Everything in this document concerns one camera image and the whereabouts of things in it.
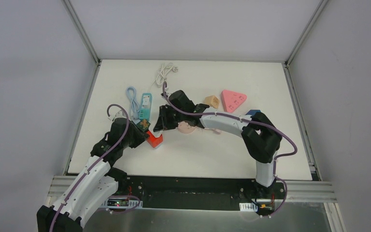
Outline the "pale pink round socket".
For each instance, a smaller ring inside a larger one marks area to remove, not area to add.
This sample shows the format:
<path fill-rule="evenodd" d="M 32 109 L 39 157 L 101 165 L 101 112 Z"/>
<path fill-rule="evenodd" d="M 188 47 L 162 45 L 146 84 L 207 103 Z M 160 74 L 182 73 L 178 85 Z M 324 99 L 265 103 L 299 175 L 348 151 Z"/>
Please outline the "pale pink round socket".
<path fill-rule="evenodd" d="M 187 122 L 182 121 L 178 123 L 177 130 L 184 134 L 192 133 L 195 130 L 194 126 L 190 126 Z"/>

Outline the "red small adapter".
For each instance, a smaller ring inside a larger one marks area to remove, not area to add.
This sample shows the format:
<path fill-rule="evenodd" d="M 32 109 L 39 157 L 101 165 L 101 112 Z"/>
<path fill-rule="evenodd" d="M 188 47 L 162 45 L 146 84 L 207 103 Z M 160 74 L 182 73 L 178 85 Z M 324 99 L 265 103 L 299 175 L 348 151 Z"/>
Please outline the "red small adapter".
<path fill-rule="evenodd" d="M 147 142 L 152 148 L 158 148 L 163 142 L 163 135 L 162 132 L 158 132 L 157 136 L 155 136 L 151 131 L 147 131 L 149 135 Z"/>

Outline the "yellow plug adapter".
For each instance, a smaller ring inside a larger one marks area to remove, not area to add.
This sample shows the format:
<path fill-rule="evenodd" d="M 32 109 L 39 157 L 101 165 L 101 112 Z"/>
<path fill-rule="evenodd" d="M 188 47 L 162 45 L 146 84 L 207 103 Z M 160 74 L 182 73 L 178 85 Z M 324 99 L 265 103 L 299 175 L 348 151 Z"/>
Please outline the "yellow plug adapter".
<path fill-rule="evenodd" d="M 210 107 L 213 107 L 214 109 L 218 109 L 220 105 L 220 100 L 216 96 L 211 95 L 205 97 L 203 103 L 209 105 Z"/>

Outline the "pink triangular power strip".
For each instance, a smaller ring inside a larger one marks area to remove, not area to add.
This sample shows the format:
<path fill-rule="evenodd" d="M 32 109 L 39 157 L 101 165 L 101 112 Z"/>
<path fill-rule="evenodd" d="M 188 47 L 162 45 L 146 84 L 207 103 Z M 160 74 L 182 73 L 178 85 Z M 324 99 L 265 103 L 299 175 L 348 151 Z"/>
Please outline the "pink triangular power strip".
<path fill-rule="evenodd" d="M 221 92 L 221 100 L 223 109 L 228 113 L 232 113 L 247 100 L 247 95 L 224 89 Z"/>

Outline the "blue cube plug adapter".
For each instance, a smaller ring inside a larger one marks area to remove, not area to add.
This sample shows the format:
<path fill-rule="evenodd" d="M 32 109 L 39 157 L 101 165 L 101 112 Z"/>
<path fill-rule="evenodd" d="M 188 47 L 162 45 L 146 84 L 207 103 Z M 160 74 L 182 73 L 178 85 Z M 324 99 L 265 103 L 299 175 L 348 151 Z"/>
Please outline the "blue cube plug adapter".
<path fill-rule="evenodd" d="M 256 113 L 261 112 L 261 110 L 249 110 L 246 115 L 254 116 Z"/>

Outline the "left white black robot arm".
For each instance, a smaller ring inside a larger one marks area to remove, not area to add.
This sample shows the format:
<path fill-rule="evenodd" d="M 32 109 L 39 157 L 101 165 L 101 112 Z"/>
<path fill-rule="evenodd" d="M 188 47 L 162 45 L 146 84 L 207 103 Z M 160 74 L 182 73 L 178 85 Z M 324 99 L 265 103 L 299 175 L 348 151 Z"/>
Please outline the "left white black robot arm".
<path fill-rule="evenodd" d="M 110 131 L 93 146 L 83 170 L 51 205 L 37 212 L 40 232 L 81 232 L 89 218 L 113 194 L 128 188 L 127 174 L 114 167 L 126 148 L 136 148 L 149 138 L 132 121 L 114 119 Z"/>

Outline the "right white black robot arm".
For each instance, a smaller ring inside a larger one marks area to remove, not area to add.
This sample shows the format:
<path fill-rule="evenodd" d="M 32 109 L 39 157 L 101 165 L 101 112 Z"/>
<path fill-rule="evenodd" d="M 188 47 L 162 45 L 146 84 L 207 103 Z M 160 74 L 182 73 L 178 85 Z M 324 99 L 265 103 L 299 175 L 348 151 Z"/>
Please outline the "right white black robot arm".
<path fill-rule="evenodd" d="M 207 104 L 194 104 L 182 90 L 171 95 L 162 93 L 167 101 L 159 108 L 153 132 L 176 129 L 181 122 L 191 127 L 220 130 L 243 139 L 250 156 L 256 161 L 255 193 L 267 198 L 274 192 L 274 158 L 280 148 L 282 136 L 263 113 L 236 116 L 217 112 Z"/>

